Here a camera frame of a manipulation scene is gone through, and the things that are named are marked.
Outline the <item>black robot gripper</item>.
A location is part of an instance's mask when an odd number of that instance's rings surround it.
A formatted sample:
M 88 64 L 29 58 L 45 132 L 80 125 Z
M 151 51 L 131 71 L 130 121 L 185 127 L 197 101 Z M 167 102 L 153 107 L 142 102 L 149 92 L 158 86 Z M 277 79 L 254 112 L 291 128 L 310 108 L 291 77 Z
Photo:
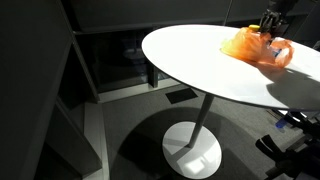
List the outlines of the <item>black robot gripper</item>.
M 270 35 L 279 35 L 282 26 L 286 23 L 285 14 L 267 9 L 260 19 L 259 31 Z

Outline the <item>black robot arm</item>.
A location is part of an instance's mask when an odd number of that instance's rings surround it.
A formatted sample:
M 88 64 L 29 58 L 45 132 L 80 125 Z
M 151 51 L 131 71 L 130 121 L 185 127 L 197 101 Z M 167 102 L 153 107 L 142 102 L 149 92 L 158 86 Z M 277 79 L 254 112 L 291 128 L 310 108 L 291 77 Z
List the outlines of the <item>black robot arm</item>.
M 269 0 L 266 11 L 259 22 L 261 33 L 273 35 L 276 30 L 285 22 L 285 17 L 299 0 Z

